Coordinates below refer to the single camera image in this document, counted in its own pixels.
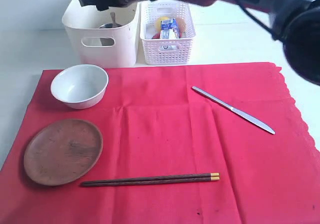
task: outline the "white wall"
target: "white wall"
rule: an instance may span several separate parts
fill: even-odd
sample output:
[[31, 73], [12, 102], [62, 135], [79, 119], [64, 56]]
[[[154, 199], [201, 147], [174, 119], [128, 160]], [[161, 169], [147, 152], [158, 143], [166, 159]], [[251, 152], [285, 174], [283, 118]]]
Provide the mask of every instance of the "white wall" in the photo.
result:
[[0, 0], [0, 30], [62, 29], [71, 0]]

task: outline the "wooden plate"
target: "wooden plate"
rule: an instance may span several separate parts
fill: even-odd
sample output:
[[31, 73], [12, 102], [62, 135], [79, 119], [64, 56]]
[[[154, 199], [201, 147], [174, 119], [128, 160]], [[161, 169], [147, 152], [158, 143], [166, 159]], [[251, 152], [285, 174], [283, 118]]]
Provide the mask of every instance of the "wooden plate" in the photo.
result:
[[93, 124], [76, 119], [58, 121], [30, 142], [24, 154], [24, 169], [36, 183], [66, 184], [95, 165], [102, 146], [102, 135]]

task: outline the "bowl rim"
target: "bowl rim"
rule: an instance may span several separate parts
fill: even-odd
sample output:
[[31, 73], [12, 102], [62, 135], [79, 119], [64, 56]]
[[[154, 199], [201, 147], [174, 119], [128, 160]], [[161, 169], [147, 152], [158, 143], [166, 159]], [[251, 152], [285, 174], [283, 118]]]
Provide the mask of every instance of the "bowl rim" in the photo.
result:
[[[59, 98], [56, 94], [54, 94], [54, 92], [53, 92], [53, 85], [54, 85], [54, 82], [57, 81], [57, 78], [58, 78], [58, 77], [60, 77], [60, 76], [63, 75], [64, 73], [66, 73], [66, 72], [68, 72], [68, 71], [71, 71], [71, 70], [73, 70], [73, 69], [84, 68], [84, 67], [97, 68], [97, 69], [99, 69], [99, 70], [101, 70], [101, 71], [104, 72], [104, 74], [105, 74], [105, 76], [106, 76], [106, 84], [105, 84], [105, 86], [102, 88], [102, 90], [100, 90], [96, 95], [94, 95], [94, 96], [92, 96], [92, 97], [90, 97], [90, 98], [88, 98], [88, 99], [80, 100], [80, 101], [67, 101], [67, 100], [63, 100], [63, 99]], [[107, 72], [106, 72], [103, 68], [101, 68], [101, 67], [99, 67], [99, 66], [97, 66], [97, 65], [88, 65], [88, 64], [85, 64], [85, 65], [75, 65], [75, 66], [69, 67], [69, 68], [61, 71], [59, 74], [57, 74], [57, 75], [55, 76], [55, 78], [54, 78], [54, 79], [52, 80], [52, 82], [51, 82], [50, 90], [51, 90], [51, 94], [52, 94], [57, 100], [59, 100], [59, 101], [61, 101], [61, 102], [68, 103], [68, 104], [79, 104], [79, 103], [84, 103], [84, 102], [90, 101], [90, 100], [96, 98], [97, 96], [99, 96], [100, 94], [102, 94], [102, 93], [106, 90], [106, 88], [107, 88], [107, 86], [108, 86], [108, 83], [109, 83], [109, 75], [107, 74]]]

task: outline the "knife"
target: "knife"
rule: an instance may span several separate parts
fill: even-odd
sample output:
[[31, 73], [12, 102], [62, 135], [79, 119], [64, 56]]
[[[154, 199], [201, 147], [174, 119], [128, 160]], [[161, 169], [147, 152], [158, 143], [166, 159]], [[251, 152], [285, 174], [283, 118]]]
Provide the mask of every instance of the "knife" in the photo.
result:
[[236, 109], [235, 107], [231, 106], [231, 105], [228, 105], [227, 103], [223, 102], [222, 100], [216, 98], [215, 96], [212, 96], [211, 94], [207, 93], [206, 91], [203, 91], [202, 89], [199, 89], [198, 87], [196, 86], [193, 86], [192, 89], [194, 91], [196, 91], [197, 93], [207, 97], [208, 99], [220, 104], [221, 106], [231, 110], [234, 114], [237, 114], [238, 116], [241, 116], [242, 118], [244, 118], [245, 120], [251, 122], [252, 124], [260, 127], [261, 129], [271, 133], [271, 134], [275, 134], [276, 132], [274, 130], [272, 130], [268, 125], [264, 124], [262, 121], [254, 118], [253, 116], [241, 111], [241, 110], [238, 110]]

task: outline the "red tablecloth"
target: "red tablecloth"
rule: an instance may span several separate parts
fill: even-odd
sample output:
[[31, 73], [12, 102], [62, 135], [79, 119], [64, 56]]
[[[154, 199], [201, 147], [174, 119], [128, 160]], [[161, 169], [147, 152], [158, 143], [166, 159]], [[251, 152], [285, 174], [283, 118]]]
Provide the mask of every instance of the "red tablecloth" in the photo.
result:
[[[0, 223], [320, 223], [320, 154], [271, 63], [108, 70], [95, 107], [55, 100], [44, 71], [0, 173]], [[270, 125], [268, 134], [191, 90], [195, 85]], [[30, 181], [23, 154], [64, 118], [104, 137], [96, 166], [74, 183]], [[220, 172], [221, 180], [81, 188], [85, 180]]]

